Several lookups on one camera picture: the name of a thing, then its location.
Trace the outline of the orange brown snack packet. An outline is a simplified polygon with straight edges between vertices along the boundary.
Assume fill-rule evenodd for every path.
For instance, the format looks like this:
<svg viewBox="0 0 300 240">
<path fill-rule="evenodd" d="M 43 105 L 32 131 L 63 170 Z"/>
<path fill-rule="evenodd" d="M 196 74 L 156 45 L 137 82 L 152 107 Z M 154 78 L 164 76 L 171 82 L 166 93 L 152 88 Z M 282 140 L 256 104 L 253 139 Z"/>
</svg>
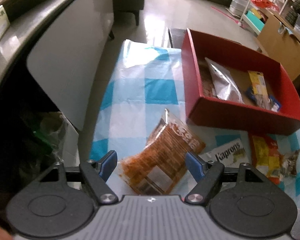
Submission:
<svg viewBox="0 0 300 240">
<path fill-rule="evenodd" d="M 187 171 L 186 154 L 199 155 L 205 146 L 186 124 L 165 109 L 143 151 L 119 162 L 118 175 L 137 194 L 167 195 Z"/>
</svg>

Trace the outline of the Kaprons silver snack packet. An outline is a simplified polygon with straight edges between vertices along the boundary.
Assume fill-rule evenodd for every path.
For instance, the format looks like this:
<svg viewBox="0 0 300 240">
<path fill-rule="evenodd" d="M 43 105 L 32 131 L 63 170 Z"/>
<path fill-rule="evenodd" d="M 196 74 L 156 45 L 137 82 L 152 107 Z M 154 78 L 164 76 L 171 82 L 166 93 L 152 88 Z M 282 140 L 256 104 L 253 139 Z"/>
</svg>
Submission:
<svg viewBox="0 0 300 240">
<path fill-rule="evenodd" d="M 204 161 L 214 160 L 222 163 L 225 167 L 232 168 L 239 168 L 240 163 L 249 162 L 241 139 L 233 140 L 199 156 Z"/>
</svg>

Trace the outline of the silver white snack packet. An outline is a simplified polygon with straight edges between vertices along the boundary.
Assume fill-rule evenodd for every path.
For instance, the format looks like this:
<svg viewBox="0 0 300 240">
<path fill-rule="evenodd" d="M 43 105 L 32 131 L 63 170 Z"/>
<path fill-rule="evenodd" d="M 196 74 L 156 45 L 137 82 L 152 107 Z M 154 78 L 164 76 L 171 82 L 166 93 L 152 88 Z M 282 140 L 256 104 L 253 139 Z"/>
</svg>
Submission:
<svg viewBox="0 0 300 240">
<path fill-rule="evenodd" d="M 207 57 L 205 60 L 210 71 L 217 98 L 236 103 L 244 103 L 242 94 L 230 72 L 222 65 Z"/>
</svg>

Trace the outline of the red yellow snack packet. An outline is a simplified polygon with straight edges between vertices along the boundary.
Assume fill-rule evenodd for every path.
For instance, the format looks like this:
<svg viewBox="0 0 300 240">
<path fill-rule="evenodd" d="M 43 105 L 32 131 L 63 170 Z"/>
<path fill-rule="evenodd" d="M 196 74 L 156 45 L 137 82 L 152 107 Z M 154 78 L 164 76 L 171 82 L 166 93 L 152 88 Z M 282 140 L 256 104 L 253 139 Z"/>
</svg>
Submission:
<svg viewBox="0 0 300 240">
<path fill-rule="evenodd" d="M 296 177 L 300 150 L 281 154 L 277 141 L 270 136 L 251 133 L 248 136 L 253 167 L 275 185 L 279 185 L 284 178 Z"/>
</svg>

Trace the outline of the red cardboard box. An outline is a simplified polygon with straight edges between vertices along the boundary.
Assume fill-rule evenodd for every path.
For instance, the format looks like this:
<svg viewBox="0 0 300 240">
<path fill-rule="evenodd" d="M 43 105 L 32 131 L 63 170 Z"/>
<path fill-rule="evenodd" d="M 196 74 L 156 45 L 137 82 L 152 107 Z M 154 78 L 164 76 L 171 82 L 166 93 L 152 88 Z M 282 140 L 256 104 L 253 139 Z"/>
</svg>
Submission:
<svg viewBox="0 0 300 240">
<path fill-rule="evenodd" d="M 187 29 L 181 48 L 185 111 L 195 125 L 290 135 L 300 129 L 300 98 L 287 72 L 277 61 L 237 42 Z M 212 93 L 207 60 L 231 74 L 243 96 L 242 103 L 221 100 Z M 249 72 L 261 72 L 269 95 L 280 104 L 278 112 L 264 109 L 245 94 Z"/>
</svg>

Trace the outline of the blue white checkered tablecloth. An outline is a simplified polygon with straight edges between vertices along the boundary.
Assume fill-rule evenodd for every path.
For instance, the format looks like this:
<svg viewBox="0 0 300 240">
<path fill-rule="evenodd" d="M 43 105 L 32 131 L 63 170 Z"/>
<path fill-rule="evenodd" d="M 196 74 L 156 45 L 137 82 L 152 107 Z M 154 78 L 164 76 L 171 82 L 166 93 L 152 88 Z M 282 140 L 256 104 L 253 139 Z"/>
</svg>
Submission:
<svg viewBox="0 0 300 240">
<path fill-rule="evenodd" d="M 125 40 L 101 102 L 89 158 L 98 160 L 109 150 L 117 152 L 118 160 L 138 154 L 165 109 L 185 123 L 181 50 Z M 206 143 L 204 152 L 239 138 L 250 158 L 246 131 L 190 127 Z M 281 154 L 300 150 L 300 129 L 270 137 Z M 279 188 L 300 208 L 300 152 L 296 168 L 296 177 L 285 178 Z"/>
</svg>

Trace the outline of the blue small snack packet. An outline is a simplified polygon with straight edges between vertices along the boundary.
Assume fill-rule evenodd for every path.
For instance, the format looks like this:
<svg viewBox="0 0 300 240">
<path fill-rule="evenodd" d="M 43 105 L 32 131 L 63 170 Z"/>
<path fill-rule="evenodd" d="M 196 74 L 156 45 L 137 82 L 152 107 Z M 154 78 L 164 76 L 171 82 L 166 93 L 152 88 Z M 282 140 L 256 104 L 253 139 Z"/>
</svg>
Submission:
<svg viewBox="0 0 300 240">
<path fill-rule="evenodd" d="M 251 86 L 245 91 L 245 94 L 258 107 L 271 110 L 276 113 L 281 109 L 281 103 L 279 103 L 276 98 L 274 98 L 272 95 L 265 96 L 261 94 L 255 94 Z"/>
</svg>

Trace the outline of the grey coffee table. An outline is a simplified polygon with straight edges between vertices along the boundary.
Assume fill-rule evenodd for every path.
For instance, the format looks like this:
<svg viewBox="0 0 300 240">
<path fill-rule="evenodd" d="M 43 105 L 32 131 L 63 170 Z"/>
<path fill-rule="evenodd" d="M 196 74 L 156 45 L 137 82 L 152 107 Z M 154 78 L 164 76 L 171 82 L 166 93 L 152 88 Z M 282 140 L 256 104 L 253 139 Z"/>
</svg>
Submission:
<svg viewBox="0 0 300 240">
<path fill-rule="evenodd" d="M 14 21 L 0 40 L 0 84 L 17 56 L 57 108 L 84 126 L 90 91 L 114 22 L 112 0 L 47 0 Z"/>
</svg>

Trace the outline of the dark wooden stool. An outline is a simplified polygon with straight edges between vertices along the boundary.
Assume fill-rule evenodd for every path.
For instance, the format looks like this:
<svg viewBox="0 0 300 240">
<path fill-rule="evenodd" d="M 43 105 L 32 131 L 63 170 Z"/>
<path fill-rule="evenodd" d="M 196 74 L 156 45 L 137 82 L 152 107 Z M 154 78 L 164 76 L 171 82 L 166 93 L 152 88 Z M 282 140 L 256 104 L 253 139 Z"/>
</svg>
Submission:
<svg viewBox="0 0 300 240">
<path fill-rule="evenodd" d="M 181 49 L 186 33 L 186 29 L 169 28 L 168 36 L 171 48 Z"/>
</svg>

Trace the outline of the brown cardboard box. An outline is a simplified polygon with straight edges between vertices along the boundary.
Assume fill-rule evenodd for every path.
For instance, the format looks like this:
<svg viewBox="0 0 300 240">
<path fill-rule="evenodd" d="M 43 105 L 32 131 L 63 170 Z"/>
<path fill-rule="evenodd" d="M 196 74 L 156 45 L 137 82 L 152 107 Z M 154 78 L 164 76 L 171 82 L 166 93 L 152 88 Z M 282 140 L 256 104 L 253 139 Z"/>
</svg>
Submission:
<svg viewBox="0 0 300 240">
<path fill-rule="evenodd" d="M 262 52 L 281 63 L 296 86 L 300 85 L 300 35 L 278 13 L 264 11 L 268 16 L 257 36 Z"/>
</svg>

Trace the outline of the red plastic bag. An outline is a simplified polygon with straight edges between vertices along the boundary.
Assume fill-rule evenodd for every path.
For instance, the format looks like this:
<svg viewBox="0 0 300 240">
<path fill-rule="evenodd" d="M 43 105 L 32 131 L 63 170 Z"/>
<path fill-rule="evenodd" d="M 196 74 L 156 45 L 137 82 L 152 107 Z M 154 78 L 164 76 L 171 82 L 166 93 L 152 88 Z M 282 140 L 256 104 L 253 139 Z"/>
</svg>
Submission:
<svg viewBox="0 0 300 240">
<path fill-rule="evenodd" d="M 259 7 L 259 8 L 265 8 L 265 9 L 270 9 L 273 11 L 277 11 L 279 12 L 279 7 L 271 2 L 270 0 L 250 0 L 251 3 L 253 3 L 255 6 Z"/>
</svg>

